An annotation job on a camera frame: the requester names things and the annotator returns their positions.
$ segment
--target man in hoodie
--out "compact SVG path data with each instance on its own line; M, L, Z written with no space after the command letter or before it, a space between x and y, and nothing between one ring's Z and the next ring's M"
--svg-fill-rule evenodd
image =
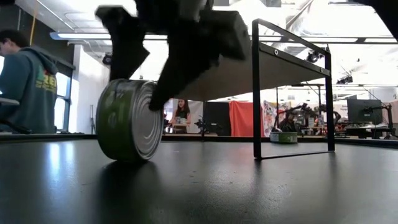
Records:
M0 97L20 103L0 106L0 120L30 129L34 134L54 133L58 72L55 64L29 47L26 37L16 30L0 31L0 54L4 56ZM12 131L4 126L0 129Z

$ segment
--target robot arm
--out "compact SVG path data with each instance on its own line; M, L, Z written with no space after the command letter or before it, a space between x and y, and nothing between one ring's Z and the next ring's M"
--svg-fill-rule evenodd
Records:
M280 114L291 113L291 112L293 112L293 111L295 111L297 109L302 109L302 108L306 108L306 107L307 107L307 104L303 103L303 105L299 105L299 106L296 106L296 107L293 107L293 108L290 108L290 109L286 109L286 110L281 111L281 112L277 112L276 117L275 117L275 121L274 121L274 127L272 128L272 131L277 131L276 125L277 125L277 122L278 122Z
M111 36L110 80L128 79L149 55L146 34L167 35L169 57L149 105L161 110L220 55L245 60L250 54L247 27L236 11L213 11L213 0L135 0L138 17L120 6L101 6L96 16Z
M321 105L319 108L317 108L317 110L321 111L321 112L326 112L326 105ZM335 118L333 120L333 126L336 127L337 122L341 118L341 115L338 112L336 112L336 111L334 111L333 114L335 115Z

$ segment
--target person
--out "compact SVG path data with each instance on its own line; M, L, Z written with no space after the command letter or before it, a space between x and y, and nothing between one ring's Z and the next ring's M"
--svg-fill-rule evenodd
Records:
M187 134L187 126L191 124L191 111L189 109L188 100L178 100L177 109L174 111L173 117L170 120L173 125L173 132L175 134Z
M0 120L34 134L54 133L58 70L52 59L30 47L17 30L0 31L0 54L4 56L0 97L19 102L19 106L0 106ZM0 129L15 132L7 126Z
M286 117L279 123L279 128L282 130L282 132L297 132L294 125L294 114L291 112L286 112Z

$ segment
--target fluorescent light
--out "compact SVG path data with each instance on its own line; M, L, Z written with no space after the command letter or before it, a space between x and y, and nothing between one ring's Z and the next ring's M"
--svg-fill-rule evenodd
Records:
M110 40L111 36L105 33L61 33L51 32L51 38L54 40ZM146 40L166 40L165 35L145 35Z
M110 40L111 36L106 33L61 33L51 32L51 38L54 40ZM281 42L283 36L280 35L261 35L261 42ZM314 44L398 44L393 37L314 37L301 36L304 40ZM146 40L166 40L166 35L145 36Z
M333 87L370 87L370 88L398 88L398 85L378 85L378 84L332 84Z

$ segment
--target woman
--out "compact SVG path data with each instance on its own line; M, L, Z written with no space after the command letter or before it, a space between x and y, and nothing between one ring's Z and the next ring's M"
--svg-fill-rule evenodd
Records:
M191 111L189 110L188 100L178 100L177 109L174 111L170 124L173 125L173 133L188 133L187 126L191 124Z

